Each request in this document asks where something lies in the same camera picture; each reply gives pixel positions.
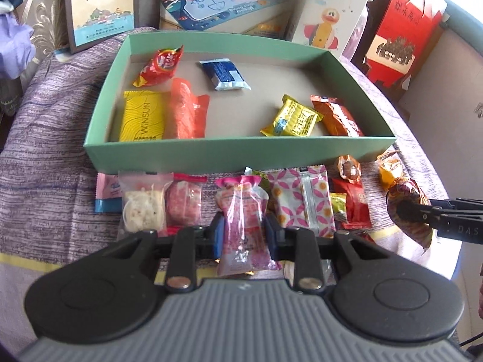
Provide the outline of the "orange noodle snack bag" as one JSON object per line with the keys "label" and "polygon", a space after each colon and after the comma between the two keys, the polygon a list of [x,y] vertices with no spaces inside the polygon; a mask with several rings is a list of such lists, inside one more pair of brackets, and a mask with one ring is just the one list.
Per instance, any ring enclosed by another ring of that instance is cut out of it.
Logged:
{"label": "orange noodle snack bag", "polygon": [[431,208],[430,200],[416,181],[397,177],[386,193],[387,212],[395,225],[423,251],[430,248],[433,229],[422,218],[422,209]]}

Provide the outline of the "clear packet pink cake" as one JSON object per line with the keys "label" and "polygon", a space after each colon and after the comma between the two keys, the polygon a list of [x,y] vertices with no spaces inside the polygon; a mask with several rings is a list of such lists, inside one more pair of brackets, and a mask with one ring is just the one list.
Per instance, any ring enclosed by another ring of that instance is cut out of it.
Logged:
{"label": "clear packet pink cake", "polygon": [[207,176],[175,173],[165,193],[168,235],[187,226],[201,224],[203,188]]}

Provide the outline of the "pink patterned white packet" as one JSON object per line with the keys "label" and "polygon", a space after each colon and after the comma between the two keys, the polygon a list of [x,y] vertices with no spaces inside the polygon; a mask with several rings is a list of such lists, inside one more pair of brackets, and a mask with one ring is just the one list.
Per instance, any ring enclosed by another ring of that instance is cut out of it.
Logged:
{"label": "pink patterned white packet", "polygon": [[266,174],[278,223],[306,228],[317,237],[336,231],[328,174],[324,165],[283,168]]}

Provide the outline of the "clear pink jelly pouch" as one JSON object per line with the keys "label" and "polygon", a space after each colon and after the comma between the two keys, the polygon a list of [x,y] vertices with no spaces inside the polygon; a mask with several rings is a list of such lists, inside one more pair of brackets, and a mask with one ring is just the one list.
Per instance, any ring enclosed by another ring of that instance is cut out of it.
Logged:
{"label": "clear pink jelly pouch", "polygon": [[223,212],[223,247],[217,268],[220,277],[256,271],[276,271],[263,227],[269,195],[259,175],[219,178],[215,201]]}

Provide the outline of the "clear packet white rice cake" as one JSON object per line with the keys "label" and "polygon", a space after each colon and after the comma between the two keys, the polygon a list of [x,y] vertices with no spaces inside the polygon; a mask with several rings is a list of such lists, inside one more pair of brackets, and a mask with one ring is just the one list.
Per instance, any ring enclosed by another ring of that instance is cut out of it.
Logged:
{"label": "clear packet white rice cake", "polygon": [[173,173],[120,172],[122,191],[120,234],[155,231],[167,236],[165,193],[174,182]]}

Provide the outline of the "yellow rabbit snack packet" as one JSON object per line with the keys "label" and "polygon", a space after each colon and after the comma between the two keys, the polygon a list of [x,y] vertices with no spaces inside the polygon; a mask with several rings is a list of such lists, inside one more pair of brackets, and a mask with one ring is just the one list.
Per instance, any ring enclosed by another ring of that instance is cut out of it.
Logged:
{"label": "yellow rabbit snack packet", "polygon": [[382,189],[387,192],[397,183],[405,181],[405,169],[398,151],[386,151],[376,157]]}

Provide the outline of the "small red packet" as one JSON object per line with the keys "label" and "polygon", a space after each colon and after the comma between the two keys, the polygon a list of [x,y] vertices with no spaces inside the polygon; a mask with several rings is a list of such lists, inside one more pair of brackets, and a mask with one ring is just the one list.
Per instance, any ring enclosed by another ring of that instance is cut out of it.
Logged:
{"label": "small red packet", "polygon": [[368,201],[361,182],[350,183],[340,178],[333,178],[333,190],[346,194],[345,209],[347,221],[341,227],[345,230],[369,230],[372,223],[369,214]]}

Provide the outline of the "yellow printed snack packet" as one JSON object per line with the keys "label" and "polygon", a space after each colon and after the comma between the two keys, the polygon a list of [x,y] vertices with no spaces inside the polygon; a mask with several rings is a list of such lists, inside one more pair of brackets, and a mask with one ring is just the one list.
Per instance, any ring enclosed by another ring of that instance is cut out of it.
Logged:
{"label": "yellow printed snack packet", "polygon": [[302,105],[295,98],[285,94],[282,98],[283,106],[277,112],[273,122],[260,130],[267,137],[295,136],[308,137],[314,131],[322,116],[317,111]]}

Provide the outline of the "long orange silver snack packet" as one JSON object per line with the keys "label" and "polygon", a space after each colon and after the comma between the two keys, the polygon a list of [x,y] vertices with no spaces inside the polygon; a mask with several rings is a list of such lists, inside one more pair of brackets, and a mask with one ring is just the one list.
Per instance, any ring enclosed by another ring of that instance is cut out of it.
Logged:
{"label": "long orange silver snack packet", "polygon": [[314,109],[321,115],[322,123],[332,136],[362,137],[363,131],[348,109],[338,98],[311,95]]}

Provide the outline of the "orange-red snack packet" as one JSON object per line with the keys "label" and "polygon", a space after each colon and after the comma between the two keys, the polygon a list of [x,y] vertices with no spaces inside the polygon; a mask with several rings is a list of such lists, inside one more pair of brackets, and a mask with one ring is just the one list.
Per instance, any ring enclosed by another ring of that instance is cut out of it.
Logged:
{"label": "orange-red snack packet", "polygon": [[165,110],[165,140],[198,139],[206,134],[210,96],[196,95],[189,81],[174,78]]}

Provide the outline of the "yellow Winsun packet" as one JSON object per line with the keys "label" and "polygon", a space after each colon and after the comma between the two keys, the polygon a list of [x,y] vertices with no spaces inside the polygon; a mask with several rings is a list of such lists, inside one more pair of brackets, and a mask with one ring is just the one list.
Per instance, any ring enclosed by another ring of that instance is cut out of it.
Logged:
{"label": "yellow Winsun packet", "polygon": [[119,141],[161,140],[165,133],[163,92],[125,91]]}

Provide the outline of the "blue white biscuit packet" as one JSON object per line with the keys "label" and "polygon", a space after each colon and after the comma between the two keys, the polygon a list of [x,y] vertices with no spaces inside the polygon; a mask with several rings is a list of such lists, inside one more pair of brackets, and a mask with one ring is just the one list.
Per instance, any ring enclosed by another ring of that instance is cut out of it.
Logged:
{"label": "blue white biscuit packet", "polygon": [[214,84],[215,91],[251,89],[251,86],[229,58],[200,61],[200,65]]}

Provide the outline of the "red Skittles packet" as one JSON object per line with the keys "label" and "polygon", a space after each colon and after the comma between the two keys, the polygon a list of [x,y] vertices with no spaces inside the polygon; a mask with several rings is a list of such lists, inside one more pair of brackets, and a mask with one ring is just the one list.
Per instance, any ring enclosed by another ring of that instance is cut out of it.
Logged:
{"label": "red Skittles packet", "polygon": [[183,46],[156,51],[140,70],[138,77],[133,81],[133,86],[152,87],[173,78],[182,56]]}

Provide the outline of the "small round orange candy packet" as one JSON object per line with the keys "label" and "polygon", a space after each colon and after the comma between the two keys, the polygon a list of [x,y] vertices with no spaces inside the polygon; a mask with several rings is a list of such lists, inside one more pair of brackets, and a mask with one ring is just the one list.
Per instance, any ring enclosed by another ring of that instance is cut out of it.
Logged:
{"label": "small round orange candy packet", "polygon": [[339,156],[336,162],[340,177],[349,183],[359,183],[361,179],[361,167],[357,159],[350,154]]}

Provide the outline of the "pink blue vitamin candy packet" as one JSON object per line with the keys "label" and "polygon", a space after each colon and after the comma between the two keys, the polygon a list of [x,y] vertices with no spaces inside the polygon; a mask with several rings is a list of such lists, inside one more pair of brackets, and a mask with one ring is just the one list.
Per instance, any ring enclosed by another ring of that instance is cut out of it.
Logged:
{"label": "pink blue vitamin candy packet", "polygon": [[121,213],[122,190],[118,175],[98,173],[94,200],[95,213]]}

